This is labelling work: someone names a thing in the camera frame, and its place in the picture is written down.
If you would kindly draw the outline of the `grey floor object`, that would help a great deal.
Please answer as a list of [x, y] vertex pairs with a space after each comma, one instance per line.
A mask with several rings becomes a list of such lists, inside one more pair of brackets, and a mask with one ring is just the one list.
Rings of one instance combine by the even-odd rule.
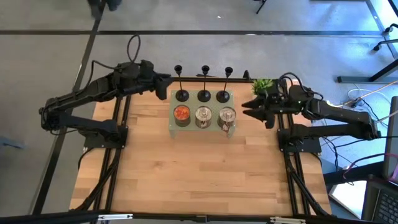
[[3, 146], [9, 146], [9, 147], [14, 147], [16, 149], [23, 149], [24, 145], [21, 142], [5, 138], [4, 136], [0, 136], [0, 147]]

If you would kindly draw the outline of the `green perforated metal rack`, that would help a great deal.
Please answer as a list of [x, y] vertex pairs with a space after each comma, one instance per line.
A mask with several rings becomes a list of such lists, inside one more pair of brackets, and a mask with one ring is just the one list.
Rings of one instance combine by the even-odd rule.
[[[189, 99], [185, 102], [179, 102], [176, 99], [175, 97], [176, 92], [177, 92], [176, 90], [172, 90], [170, 92], [169, 133], [171, 138], [174, 138], [178, 134], [194, 133], [194, 132], [198, 132], [201, 134], [215, 134], [215, 133], [224, 134], [225, 136], [227, 136], [227, 138], [230, 138], [233, 135], [236, 129], [236, 120], [228, 133], [222, 131], [221, 128], [218, 126], [218, 113], [222, 108], [229, 106], [236, 111], [233, 91], [227, 90], [230, 98], [229, 101], [226, 103], [220, 103], [217, 101], [216, 99], [216, 94], [218, 93], [217, 90], [210, 90], [211, 99], [205, 103], [199, 101], [197, 98], [199, 90], [188, 90]], [[180, 127], [175, 124], [173, 112], [174, 108], [178, 105], [186, 105], [190, 109], [190, 124], [186, 127]], [[200, 106], [207, 106], [212, 111], [211, 125], [206, 129], [200, 129], [195, 124], [195, 111]]]

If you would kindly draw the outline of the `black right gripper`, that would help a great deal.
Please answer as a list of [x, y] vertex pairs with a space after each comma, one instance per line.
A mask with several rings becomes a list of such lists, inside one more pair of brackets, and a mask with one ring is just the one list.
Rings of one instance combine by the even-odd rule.
[[255, 118], [265, 124], [267, 129], [275, 125], [275, 114], [298, 114], [299, 98], [297, 92], [290, 91], [287, 95], [281, 94], [279, 90], [267, 90], [267, 97], [257, 95], [254, 99], [241, 105], [243, 113]]

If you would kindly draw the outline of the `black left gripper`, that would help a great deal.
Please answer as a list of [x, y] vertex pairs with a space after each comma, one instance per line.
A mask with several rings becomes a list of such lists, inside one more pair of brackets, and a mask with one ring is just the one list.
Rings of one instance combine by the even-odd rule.
[[158, 99], [166, 100], [168, 83], [172, 82], [171, 74], [140, 72], [134, 79], [133, 92], [155, 91]]

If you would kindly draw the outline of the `black metal candlestick holder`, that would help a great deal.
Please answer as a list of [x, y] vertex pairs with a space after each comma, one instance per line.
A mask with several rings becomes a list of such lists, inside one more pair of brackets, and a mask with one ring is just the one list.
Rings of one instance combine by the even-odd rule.
[[229, 101], [230, 96], [229, 96], [229, 93], [226, 91], [226, 86], [228, 84], [229, 77], [233, 73], [233, 68], [232, 67], [226, 67], [224, 69], [224, 71], [225, 71], [225, 76], [226, 76], [225, 83], [224, 83], [224, 88], [222, 90], [220, 90], [216, 94], [216, 99], [220, 103], [226, 103], [226, 102]]
[[204, 82], [203, 82], [203, 89], [198, 92], [197, 98], [199, 101], [205, 103], [211, 99], [211, 93], [206, 89], [206, 78], [210, 68], [207, 65], [203, 65], [201, 70], [203, 73]]
[[181, 80], [181, 73], [182, 73], [182, 66], [176, 65], [174, 66], [175, 73], [178, 75], [178, 82], [180, 85], [180, 89], [176, 92], [175, 97], [179, 102], [185, 102], [189, 99], [189, 92], [182, 88], [182, 80]]

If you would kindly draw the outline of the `black aluminium crossbeam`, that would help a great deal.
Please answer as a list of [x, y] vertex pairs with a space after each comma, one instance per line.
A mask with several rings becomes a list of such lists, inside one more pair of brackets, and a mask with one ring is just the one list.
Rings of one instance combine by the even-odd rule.
[[[109, 213], [106, 210], [83, 211], [70, 210], [60, 213], [45, 213], [39, 215], [21, 215], [13, 217], [0, 217], [0, 224], [82, 224], [98, 221], [99, 215], [119, 214]], [[180, 220], [192, 221], [196, 223], [208, 222], [265, 222], [270, 223], [270, 216], [230, 216], [230, 215], [177, 215], [163, 213], [129, 213], [133, 214], [133, 219], [148, 220]], [[334, 216], [314, 216], [296, 215], [286, 218], [296, 218], [306, 220], [306, 224], [382, 224], [372, 221], [349, 220]]]

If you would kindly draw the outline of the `white sheet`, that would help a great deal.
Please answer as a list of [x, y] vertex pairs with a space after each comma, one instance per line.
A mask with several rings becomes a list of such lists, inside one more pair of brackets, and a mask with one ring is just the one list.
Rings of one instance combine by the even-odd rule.
[[366, 181], [360, 180], [334, 185], [329, 192], [329, 196], [354, 216], [361, 218], [365, 192]]

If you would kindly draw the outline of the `silver ribbed lidded candle tin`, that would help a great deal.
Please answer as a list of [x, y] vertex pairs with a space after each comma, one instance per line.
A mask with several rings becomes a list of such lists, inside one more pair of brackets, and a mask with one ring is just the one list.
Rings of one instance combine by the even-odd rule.
[[218, 113], [218, 126], [221, 128], [223, 123], [228, 123], [231, 127], [234, 125], [236, 119], [236, 111], [229, 106], [226, 106]]
[[212, 111], [207, 106], [200, 106], [195, 111], [195, 124], [199, 128], [199, 121], [207, 121], [208, 126], [211, 125]]

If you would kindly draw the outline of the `dark laptop keyboard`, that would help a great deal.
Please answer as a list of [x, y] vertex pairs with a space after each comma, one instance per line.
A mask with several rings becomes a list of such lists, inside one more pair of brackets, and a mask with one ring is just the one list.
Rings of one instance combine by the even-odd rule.
[[367, 181], [361, 219], [398, 224], [398, 185], [384, 180]]

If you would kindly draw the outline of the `black desk foot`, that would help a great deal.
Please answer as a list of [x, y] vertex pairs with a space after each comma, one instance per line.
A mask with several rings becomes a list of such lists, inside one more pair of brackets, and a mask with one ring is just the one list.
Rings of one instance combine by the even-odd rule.
[[357, 76], [338, 76], [336, 81], [338, 83], [353, 83], [353, 84], [388, 84], [398, 80], [398, 59], [382, 68], [380, 71], [370, 77]]

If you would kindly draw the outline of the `grey monitor edge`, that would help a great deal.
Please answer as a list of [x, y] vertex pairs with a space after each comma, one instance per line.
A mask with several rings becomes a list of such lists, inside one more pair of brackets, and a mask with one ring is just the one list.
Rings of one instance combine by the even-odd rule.
[[383, 176], [398, 184], [398, 96], [392, 97], [391, 117], [389, 118], [386, 140]]

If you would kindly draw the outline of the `small potted green plant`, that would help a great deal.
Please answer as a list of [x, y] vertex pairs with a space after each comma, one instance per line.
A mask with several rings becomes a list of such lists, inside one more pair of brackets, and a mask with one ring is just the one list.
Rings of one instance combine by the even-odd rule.
[[257, 79], [252, 83], [252, 92], [256, 96], [267, 96], [268, 89], [274, 85], [272, 79]]

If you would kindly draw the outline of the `silver metal bracket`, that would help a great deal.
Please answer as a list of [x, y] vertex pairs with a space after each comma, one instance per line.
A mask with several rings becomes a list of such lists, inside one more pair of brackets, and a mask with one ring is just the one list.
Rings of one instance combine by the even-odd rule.
[[133, 214], [129, 214], [129, 213], [105, 214], [105, 215], [99, 215], [98, 221], [133, 219], [133, 216], [134, 216]]
[[270, 217], [271, 224], [306, 224], [306, 220], [285, 217]]

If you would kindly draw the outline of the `black chair base with castors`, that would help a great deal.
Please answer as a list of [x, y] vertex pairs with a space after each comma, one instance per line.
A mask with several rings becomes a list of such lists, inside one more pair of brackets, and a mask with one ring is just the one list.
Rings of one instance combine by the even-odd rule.
[[[390, 32], [393, 31], [393, 28], [397, 28], [398, 29], [398, 24], [391, 24], [389, 27], [385, 28], [383, 34], [389, 34]], [[394, 44], [394, 43], [398, 43], [398, 39], [391, 39], [391, 40], [383, 40], [379, 43], [377, 43], [374, 47], [373, 47], [373, 51], [378, 51], [381, 49], [381, 45], [382, 44]]]

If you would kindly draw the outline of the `tin with orange candle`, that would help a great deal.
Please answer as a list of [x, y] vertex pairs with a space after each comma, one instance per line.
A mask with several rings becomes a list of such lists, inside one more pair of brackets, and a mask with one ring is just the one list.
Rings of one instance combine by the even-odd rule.
[[186, 105], [176, 106], [173, 115], [177, 126], [186, 127], [190, 124], [190, 109]]

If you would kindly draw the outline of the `black chair leg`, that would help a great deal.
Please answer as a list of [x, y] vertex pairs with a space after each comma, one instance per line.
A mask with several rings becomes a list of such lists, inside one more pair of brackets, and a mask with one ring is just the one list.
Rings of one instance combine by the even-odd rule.
[[259, 7], [256, 11], [256, 14], [259, 14], [259, 12], [261, 11], [261, 9], [264, 7], [265, 3], [267, 2], [267, 0], [253, 0], [255, 2], [259, 2]]

